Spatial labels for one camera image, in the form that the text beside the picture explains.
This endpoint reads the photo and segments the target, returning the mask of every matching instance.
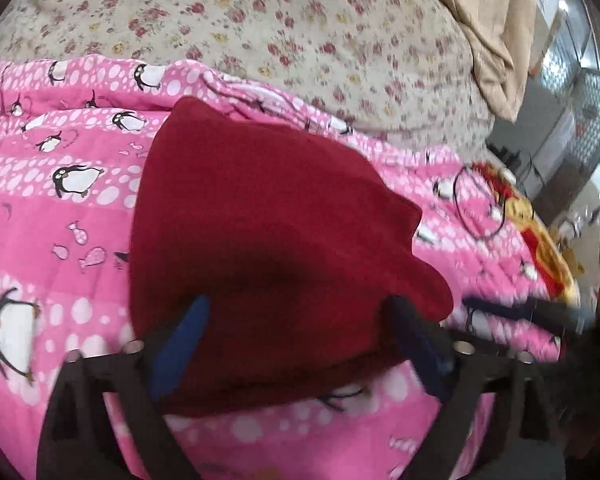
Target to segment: red cloth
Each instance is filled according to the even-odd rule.
[[[452,309],[445,280],[411,254],[421,214],[354,150],[181,99],[144,167],[129,260],[137,337],[195,294],[211,301],[164,410],[320,396],[403,360],[381,301],[408,296],[436,321]]]

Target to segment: white polka dots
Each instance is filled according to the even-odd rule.
[[[85,324],[91,319],[91,303],[87,298],[76,300],[74,306],[71,307],[71,317],[77,324]]]
[[[409,394],[409,383],[398,368],[392,368],[382,378],[385,393],[396,402],[401,402]]]
[[[66,342],[64,343],[64,350],[68,352],[69,350],[75,350],[77,348],[78,348],[78,335],[70,334],[66,338]]]
[[[111,67],[111,69],[109,70],[109,78],[113,79],[115,76],[117,76],[120,73],[120,65],[114,65]]]
[[[36,177],[36,175],[38,173],[39,172],[36,169],[27,171],[27,174],[24,176],[24,181],[25,182],[31,182]]]
[[[240,442],[256,442],[262,437],[262,428],[254,417],[241,415],[234,420],[231,433]]]
[[[170,96],[176,96],[180,92],[180,81],[174,79],[173,81],[169,81],[167,85],[167,94]]]
[[[124,343],[133,341],[133,339],[134,339],[134,329],[131,327],[131,325],[129,323],[127,323],[125,326],[123,326],[120,329],[120,334],[118,335],[118,342],[120,343],[120,346],[122,346]]]
[[[332,418],[333,415],[331,414],[330,410],[320,410],[320,413],[318,413],[318,424],[321,426],[326,426],[331,422]]]
[[[120,190],[117,187],[109,186],[98,195],[96,202],[100,205],[109,205],[115,202],[119,195]]]
[[[18,186],[18,184],[20,183],[20,181],[22,180],[22,175],[16,175],[14,176],[8,183],[7,183],[7,189],[9,191],[13,191],[14,189],[16,189],[16,187]]]
[[[125,205],[126,208],[133,208],[136,206],[136,197],[137,195],[129,195],[127,196],[124,201],[123,204]]]
[[[96,357],[108,353],[107,344],[102,336],[99,335],[92,335],[85,339],[80,346],[80,350],[82,350],[82,354],[85,357]]]
[[[177,415],[165,415],[164,421],[167,423],[169,429],[174,433],[177,433],[178,431],[184,431],[193,424],[192,418]]]

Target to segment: penguin print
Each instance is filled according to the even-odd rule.
[[[139,132],[146,124],[146,120],[135,116],[133,112],[118,112],[111,118],[111,122],[120,130],[128,132]]]
[[[524,260],[520,262],[520,274],[528,277],[532,282],[538,280],[538,270],[536,269],[536,266],[525,262]]]
[[[63,193],[77,193],[85,198],[89,193],[89,188],[103,173],[104,170],[98,168],[74,164],[73,166],[58,168],[51,178],[56,186],[58,198],[62,198]]]
[[[66,76],[66,69],[69,66],[68,61],[54,61],[49,67],[48,72],[46,73],[49,82],[53,85],[60,81],[64,81]]]
[[[443,178],[433,184],[433,194],[444,200],[451,200],[454,195],[454,183],[450,178]]]
[[[58,133],[57,135],[49,135],[45,140],[37,143],[36,147],[42,153],[52,152],[62,141],[62,139],[60,138],[61,134],[62,132]]]
[[[33,330],[40,307],[28,301],[12,300],[16,292],[10,288],[0,297],[0,371],[5,379],[5,366],[33,384],[31,354]]]
[[[33,128],[42,126],[42,123],[45,122],[45,119],[46,119],[46,114],[42,114],[39,117],[36,117],[35,119],[33,119],[32,121],[29,121],[27,124],[24,124],[24,126],[22,126],[20,128],[20,131],[28,132],[29,130],[32,130]]]
[[[91,90],[91,100],[90,101],[85,101],[84,102],[84,107],[85,108],[100,108],[96,104],[96,91],[95,90]]]
[[[152,66],[146,63],[139,64],[134,70],[134,79],[141,92],[145,88],[160,88],[160,81],[166,72],[166,66]]]

